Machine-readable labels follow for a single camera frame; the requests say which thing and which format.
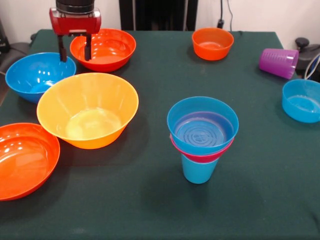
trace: blue bowl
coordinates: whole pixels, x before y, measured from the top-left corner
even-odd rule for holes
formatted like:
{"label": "blue bowl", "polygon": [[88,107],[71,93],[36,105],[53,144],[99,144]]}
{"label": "blue bowl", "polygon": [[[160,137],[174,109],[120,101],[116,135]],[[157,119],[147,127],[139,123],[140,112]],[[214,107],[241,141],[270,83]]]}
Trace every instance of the blue bowl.
{"label": "blue bowl", "polygon": [[6,72],[5,81],[20,97],[36,104],[53,84],[75,73],[76,64],[70,57],[62,62],[59,53],[42,52],[16,61]]}
{"label": "blue bowl", "polygon": [[181,154],[181,160],[184,177],[193,184],[204,184],[211,178],[219,158],[211,162],[199,163]]}
{"label": "blue bowl", "polygon": [[320,121],[320,83],[295,79],[282,88],[282,107],[291,118],[302,123]]}
{"label": "blue bowl", "polygon": [[226,147],[239,129],[235,111],[224,102],[194,96],[177,102],[167,115],[177,147],[192,155],[210,155]]}

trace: plastic cup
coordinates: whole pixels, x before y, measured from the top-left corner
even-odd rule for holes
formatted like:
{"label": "plastic cup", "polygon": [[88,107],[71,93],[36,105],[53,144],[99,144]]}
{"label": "plastic cup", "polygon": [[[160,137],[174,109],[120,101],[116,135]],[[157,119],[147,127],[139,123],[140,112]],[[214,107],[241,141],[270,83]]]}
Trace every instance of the plastic cup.
{"label": "plastic cup", "polygon": [[205,164],[205,163],[210,163],[218,158],[220,158],[231,146],[231,144],[234,142],[234,138],[231,140],[231,142],[222,150],[215,152],[213,154],[210,155],[192,155],[189,153],[186,153],[184,151],[182,151],[181,149],[179,149],[175,143],[175,141],[173,140],[171,134],[170,134],[170,139],[171,142],[173,144],[173,146],[180,152],[182,153],[185,157],[187,157],[188,159],[190,159],[191,161],[197,162],[197,163],[201,163],[201,164]]}
{"label": "plastic cup", "polygon": [[224,149],[235,137],[239,120],[224,102],[194,96],[177,102],[167,125],[178,149],[191,155],[210,155]]}
{"label": "plastic cup", "polygon": [[211,175],[215,170],[219,158],[211,162],[199,163],[192,161],[185,155],[181,154],[181,160],[184,177],[190,183],[203,184],[211,178]]}
{"label": "plastic cup", "polygon": [[259,68],[279,77],[291,79],[295,73],[298,57],[298,50],[266,48],[260,56]]}

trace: table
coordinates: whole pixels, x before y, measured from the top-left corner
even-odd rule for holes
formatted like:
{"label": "table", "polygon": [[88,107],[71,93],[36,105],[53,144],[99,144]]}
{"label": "table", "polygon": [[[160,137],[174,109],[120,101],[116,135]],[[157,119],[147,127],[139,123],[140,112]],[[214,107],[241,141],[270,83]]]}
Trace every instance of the table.
{"label": "table", "polygon": [[[282,47],[276,34],[233,32],[229,55],[208,62],[194,54],[192,32],[130,33],[136,51],[113,74],[136,88],[135,118],[101,149],[60,141],[48,181],[0,202],[0,239],[319,239],[320,125],[287,116],[285,80],[258,69],[264,48]],[[50,51],[57,38],[41,30],[30,54]],[[233,145],[201,185],[184,178],[166,124],[190,96],[220,99],[239,118]],[[36,106],[10,91],[0,124],[15,122],[37,123]]]}

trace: teal cup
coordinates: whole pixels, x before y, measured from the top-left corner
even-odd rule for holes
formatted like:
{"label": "teal cup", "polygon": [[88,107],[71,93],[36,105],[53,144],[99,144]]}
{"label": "teal cup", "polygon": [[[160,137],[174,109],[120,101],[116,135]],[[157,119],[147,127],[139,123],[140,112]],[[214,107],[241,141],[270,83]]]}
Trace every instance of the teal cup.
{"label": "teal cup", "polygon": [[181,154],[181,159],[183,175],[189,182],[193,184],[203,184],[207,182],[214,172],[219,160],[219,158],[217,158],[210,162],[199,163],[190,160],[183,154]]}

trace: bowl rim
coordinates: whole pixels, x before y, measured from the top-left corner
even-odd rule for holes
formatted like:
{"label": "bowl rim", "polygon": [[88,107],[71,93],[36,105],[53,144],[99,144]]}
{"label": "bowl rim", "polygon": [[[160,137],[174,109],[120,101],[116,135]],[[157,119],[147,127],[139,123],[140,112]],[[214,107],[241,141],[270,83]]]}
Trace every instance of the bowl rim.
{"label": "bowl rim", "polygon": [[[5,82],[6,82],[6,84],[8,85],[9,88],[11,88],[12,90],[14,90],[14,91],[17,92],[17,93],[29,94],[29,95],[43,94],[43,93],[46,91],[46,90],[45,90],[45,91],[37,91],[37,92],[21,91],[21,90],[18,90],[18,89],[16,89],[16,88],[12,87],[12,85],[10,85],[10,84],[8,83],[8,77],[7,77],[7,76],[8,76],[8,73],[11,71],[11,69],[12,69],[16,64],[18,64],[19,62],[24,61],[24,60],[27,59],[27,58],[32,58],[32,57],[37,56],[37,55],[58,55],[58,56],[59,56],[60,54],[59,54],[58,52],[37,52],[37,53],[30,54],[30,55],[27,55],[27,56],[24,56],[24,57],[20,58],[18,61],[14,62],[14,63],[8,68],[8,70],[7,70],[6,73],[5,73],[4,79],[5,79]],[[76,63],[75,63],[75,61],[73,61],[73,59],[72,59],[71,57],[69,57],[69,56],[67,56],[67,59],[70,60],[72,66],[74,67],[73,74],[71,75],[71,76],[74,76],[74,75],[76,74],[76,72],[77,72]]]}
{"label": "bowl rim", "polygon": [[198,32],[201,32],[201,31],[203,31],[203,30],[218,30],[218,31],[220,31],[220,32],[226,33],[226,34],[229,35],[229,36],[231,37],[231,39],[232,39],[232,42],[231,42],[230,45],[225,46],[225,47],[222,47],[222,48],[219,48],[219,49],[210,49],[210,50],[212,50],[212,51],[219,51],[219,50],[229,49],[229,48],[231,48],[231,46],[232,46],[232,45],[234,44],[234,42],[235,42],[234,36],[233,36],[229,31],[227,31],[227,30],[224,30],[224,29],[218,28],[218,27],[202,27],[202,28],[199,28],[199,29],[195,30],[195,31],[193,32],[193,34],[192,34],[192,42],[193,42],[195,45],[197,45],[198,47],[200,47],[200,48],[208,49],[208,48],[206,48],[206,47],[204,47],[204,46],[201,46],[200,44],[198,44],[198,43],[195,41],[195,34],[198,33]]}
{"label": "bowl rim", "polygon": [[120,33],[123,33],[123,34],[127,35],[127,36],[128,36],[129,38],[131,38],[131,39],[133,40],[133,42],[134,42],[133,50],[130,52],[129,55],[127,55],[127,56],[125,56],[125,57],[123,57],[122,59],[117,60],[117,61],[108,62],[108,63],[92,63],[92,62],[90,62],[90,61],[86,61],[86,60],[79,59],[78,57],[76,57],[76,55],[75,55],[74,52],[72,51],[72,45],[75,44],[76,39],[77,39],[77,38],[80,38],[80,37],[83,37],[83,36],[77,36],[77,37],[75,37],[75,38],[71,41],[70,46],[69,46],[69,50],[70,50],[71,55],[72,55],[75,59],[77,59],[79,62],[86,63],[86,64],[92,64],[92,65],[99,65],[99,66],[101,66],[101,65],[109,65],[109,64],[117,64],[117,63],[123,61],[124,59],[129,59],[129,58],[131,58],[131,56],[134,54],[134,52],[135,52],[135,50],[136,50],[137,42],[136,42],[135,38],[134,38],[130,33],[126,32],[126,31],[124,31],[124,30],[116,29],[116,28],[100,28],[100,31],[101,31],[101,30],[103,30],[103,31],[104,31],[104,30],[112,30],[112,31],[120,32]]}
{"label": "bowl rim", "polygon": [[[20,126],[25,126],[25,125],[34,126],[36,128],[42,128],[42,129],[44,129],[46,131],[46,129],[43,126],[41,126],[40,124],[32,123],[32,122],[15,122],[15,123],[6,124],[6,125],[3,125],[3,126],[0,126],[0,130],[2,128],[6,128],[6,127],[9,127],[9,126],[14,126],[14,125],[16,125],[16,126],[18,126],[18,125],[20,125]],[[59,162],[59,158],[60,158],[60,154],[61,154],[61,147],[60,147],[60,143],[59,143],[58,138],[55,135],[52,135],[52,137],[53,137],[54,141],[56,142],[56,144],[58,146],[58,148],[57,148],[57,158],[56,158],[56,161],[55,161],[52,169],[47,172],[47,175],[38,184],[32,186],[28,190],[25,190],[23,193],[16,194],[14,196],[10,196],[10,197],[7,197],[7,198],[0,198],[0,201],[9,201],[9,200],[15,200],[15,199],[23,198],[23,197],[31,194],[33,191],[37,190],[37,187],[38,186],[40,187],[48,179],[48,177],[50,177],[50,175],[53,173],[53,171],[55,170],[55,168],[56,168],[56,166],[57,166],[57,164]]]}
{"label": "bowl rim", "polygon": [[318,85],[320,87],[320,83],[319,82],[316,82],[316,81],[313,81],[313,80],[310,80],[310,79],[304,79],[304,78],[297,78],[297,79],[292,79],[288,82],[286,82],[282,88],[282,97],[286,100],[287,103],[290,104],[290,106],[294,107],[295,109],[299,109],[300,111],[303,111],[305,113],[308,113],[308,114],[312,114],[312,115],[319,115],[320,116],[320,113],[319,112],[312,112],[312,111],[308,111],[308,110],[303,110],[299,107],[297,107],[296,105],[292,104],[291,101],[289,101],[288,99],[288,96],[286,94],[286,88],[288,88],[288,86],[290,86],[291,84],[293,83],[297,83],[297,82],[300,82],[302,83],[303,81],[306,81],[306,83],[308,84],[312,84],[313,86],[315,85]]}
{"label": "bowl rim", "polygon": [[[52,87],[56,86],[56,85],[59,85],[59,84],[63,84],[63,82],[66,82],[66,81],[69,81],[71,78],[78,78],[78,76],[87,76],[87,75],[110,75],[116,79],[119,79],[120,81],[124,81],[128,86],[129,88],[131,88],[134,92],[134,95],[136,96],[136,106],[135,106],[135,110],[132,114],[132,116],[124,123],[122,123],[121,127],[119,127],[117,130],[114,130],[112,132],[109,132],[108,134],[105,134],[103,136],[100,136],[100,137],[91,137],[91,138],[86,138],[86,139],[75,139],[75,138],[70,138],[70,137],[67,137],[67,136],[62,136],[60,134],[57,134],[56,132],[53,132],[51,130],[49,130],[46,126],[43,125],[43,122],[41,121],[41,117],[39,117],[39,109],[40,109],[40,106],[42,105],[42,101],[41,99],[45,98],[45,96],[48,94],[48,92],[50,91],[53,91]],[[101,139],[101,138],[104,138],[104,137],[107,137],[107,136],[110,136],[116,132],[118,132],[119,130],[125,128],[129,123],[130,121],[135,117],[135,115],[137,114],[137,111],[138,111],[138,108],[139,108],[139,95],[137,93],[137,90],[134,88],[134,86],[128,82],[127,80],[125,80],[124,78],[122,77],[119,77],[119,76],[116,76],[116,75],[113,75],[113,74],[109,74],[109,73],[104,73],[104,72],[86,72],[86,73],[80,73],[80,74],[77,74],[77,75],[73,75],[73,76],[69,76],[69,77],[66,77],[64,79],[62,79],[61,81],[57,82],[56,84],[54,84],[52,87],[50,87],[40,98],[38,104],[37,104],[37,107],[36,107],[36,117],[39,121],[39,123],[41,124],[41,126],[47,131],[49,132],[50,134],[60,138],[60,139],[63,139],[63,140],[68,140],[68,141],[76,141],[76,142],[84,142],[84,141],[91,141],[91,140],[97,140],[97,139]]]}
{"label": "bowl rim", "polygon": [[[220,102],[220,103],[222,103],[223,105],[225,105],[227,108],[229,108],[229,109],[232,111],[232,113],[234,114],[234,116],[235,116],[238,124],[237,124],[236,129],[234,130],[234,133],[233,133],[232,137],[231,137],[228,141],[225,141],[225,142],[223,142],[223,143],[221,143],[221,144],[219,144],[219,145],[215,145],[215,146],[195,146],[195,145],[192,145],[192,144],[190,144],[190,143],[188,143],[188,142],[185,142],[185,141],[180,140],[180,139],[178,138],[178,136],[172,131],[172,129],[171,129],[171,127],[170,127],[170,124],[169,124],[169,115],[170,115],[171,111],[173,110],[173,108],[174,108],[176,105],[178,105],[178,104],[180,104],[181,102],[184,102],[184,101],[186,101],[186,100],[199,99],[199,98],[201,98],[201,99],[210,99],[210,100],[214,100],[214,101]],[[219,100],[219,99],[213,98],[213,97],[209,97],[209,96],[191,96],[191,97],[187,97],[187,98],[184,98],[184,99],[176,102],[176,103],[170,108],[170,110],[169,110],[169,112],[168,112],[168,114],[167,114],[167,116],[166,116],[166,124],[167,124],[167,126],[168,126],[168,128],[169,128],[170,133],[171,133],[174,137],[176,137],[177,139],[179,139],[180,141],[182,141],[184,144],[186,144],[186,145],[189,146],[189,147],[199,148],[199,149],[214,149],[214,148],[221,147],[221,146],[223,146],[223,145],[225,145],[225,144],[228,145],[228,144],[230,143],[230,141],[232,141],[232,139],[235,138],[235,136],[237,135],[237,133],[238,133],[238,131],[239,131],[239,118],[238,118],[238,115],[236,114],[235,110],[233,110],[233,108],[230,107],[230,106],[229,106],[228,104],[226,104],[225,102],[223,102],[223,101],[221,101],[221,100]]]}

